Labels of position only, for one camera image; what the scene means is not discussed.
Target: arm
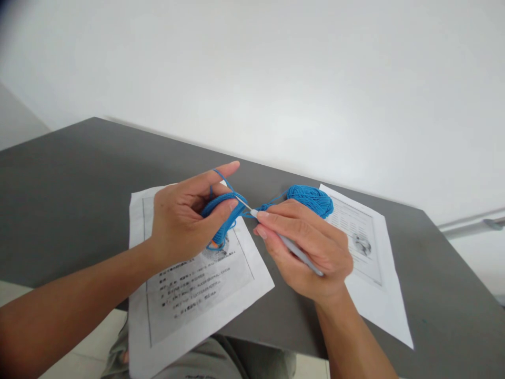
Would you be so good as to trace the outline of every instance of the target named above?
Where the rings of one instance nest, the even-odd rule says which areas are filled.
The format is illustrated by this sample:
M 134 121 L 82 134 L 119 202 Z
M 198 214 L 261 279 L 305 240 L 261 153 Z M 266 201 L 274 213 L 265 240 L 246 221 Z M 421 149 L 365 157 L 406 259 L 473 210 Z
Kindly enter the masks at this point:
M 218 169 L 228 176 L 238 166 L 233 162 Z M 39 377 L 143 282 L 202 251 L 238 203 L 227 200 L 207 218 L 199 215 L 211 186 L 217 195 L 230 191 L 220 181 L 209 171 L 165 187 L 155 196 L 151 238 L 1 307 L 2 377 Z
M 332 378 L 398 378 L 347 289 L 336 303 L 316 303 L 316 310 Z
M 295 200 L 259 212 L 255 233 L 284 280 L 316 305 L 332 378 L 398 378 L 388 358 L 358 314 L 344 283 L 352 272 L 347 235 Z M 296 258 L 278 232 L 295 241 L 325 274 L 317 276 Z

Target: floor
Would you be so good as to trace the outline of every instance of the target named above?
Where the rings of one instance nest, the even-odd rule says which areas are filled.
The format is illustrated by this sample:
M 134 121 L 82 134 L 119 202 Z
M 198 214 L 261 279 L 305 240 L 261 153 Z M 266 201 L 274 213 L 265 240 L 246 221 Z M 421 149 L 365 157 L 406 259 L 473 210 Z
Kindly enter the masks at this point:
M 0 281 L 0 306 L 31 289 Z M 95 379 L 105 367 L 107 354 L 126 320 L 126 312 L 113 310 L 70 353 L 51 367 L 42 379 Z M 329 379 L 328 361 L 298 354 L 295 379 Z

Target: white wall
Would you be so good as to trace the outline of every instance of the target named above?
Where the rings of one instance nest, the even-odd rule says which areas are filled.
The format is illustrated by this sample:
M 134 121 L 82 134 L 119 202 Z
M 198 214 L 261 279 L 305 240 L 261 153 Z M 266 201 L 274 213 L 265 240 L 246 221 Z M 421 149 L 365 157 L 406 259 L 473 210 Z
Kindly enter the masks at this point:
M 487 232 L 450 242 L 488 290 L 495 296 L 504 297 L 505 231 Z
M 0 150 L 49 133 L 49 129 L 0 83 Z
M 38 0 L 0 79 L 53 129 L 113 117 L 424 209 L 502 208 L 500 0 Z

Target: crochet hook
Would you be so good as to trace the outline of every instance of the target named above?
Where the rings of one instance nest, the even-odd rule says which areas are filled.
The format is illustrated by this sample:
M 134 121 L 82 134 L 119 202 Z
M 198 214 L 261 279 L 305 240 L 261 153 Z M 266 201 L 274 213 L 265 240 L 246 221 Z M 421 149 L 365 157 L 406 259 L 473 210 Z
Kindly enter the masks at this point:
M 249 208 L 249 211 L 251 213 L 251 215 L 257 219 L 257 214 L 258 214 L 258 211 L 257 210 L 254 210 L 252 209 L 249 205 L 247 205 L 246 203 L 244 203 L 241 199 L 239 199 L 238 196 L 236 196 L 236 198 L 242 203 L 244 204 L 247 208 Z M 291 252 L 293 254 L 295 254 L 298 258 L 300 258 L 300 260 L 305 263 L 307 266 L 309 266 L 309 268 L 314 271 L 317 275 L 319 276 L 324 276 L 324 274 L 322 273 L 321 270 L 317 269 L 317 267 L 314 266 L 314 264 L 312 263 L 312 261 L 307 257 L 307 255 L 302 251 L 300 250 L 300 248 L 295 245 L 295 243 L 293 241 L 291 241 L 290 239 L 284 237 L 283 235 L 279 234 L 276 232 L 276 234 L 279 236 L 279 238 L 282 240 L 282 242 L 284 242 L 284 244 L 287 246 L 288 249 L 291 250 Z

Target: instruction sheet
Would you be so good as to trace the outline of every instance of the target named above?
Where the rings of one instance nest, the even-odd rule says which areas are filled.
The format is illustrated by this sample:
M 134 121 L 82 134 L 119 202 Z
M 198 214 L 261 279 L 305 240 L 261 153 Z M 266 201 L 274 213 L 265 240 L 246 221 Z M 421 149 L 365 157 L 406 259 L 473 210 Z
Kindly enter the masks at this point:
M 151 236 L 154 195 L 132 194 L 130 248 Z M 218 331 L 274 287 L 244 220 L 239 217 L 222 250 L 156 274 L 129 298 L 130 375 L 150 379 Z
M 347 234 L 354 269 L 346 286 L 359 314 L 413 349 L 386 219 L 323 184 L 319 189 L 333 200 L 326 221 Z

